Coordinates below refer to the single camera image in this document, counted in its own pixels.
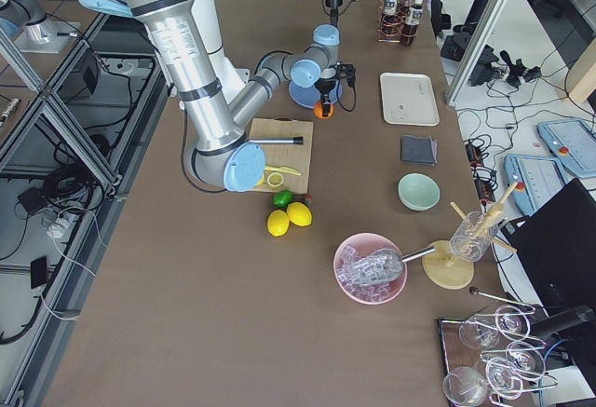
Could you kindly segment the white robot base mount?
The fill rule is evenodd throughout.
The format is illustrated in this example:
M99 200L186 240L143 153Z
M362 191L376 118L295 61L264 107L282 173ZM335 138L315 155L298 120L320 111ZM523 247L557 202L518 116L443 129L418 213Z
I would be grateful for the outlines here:
M192 14L225 100L231 102L246 86L250 72L237 69L225 55L214 0L195 0Z

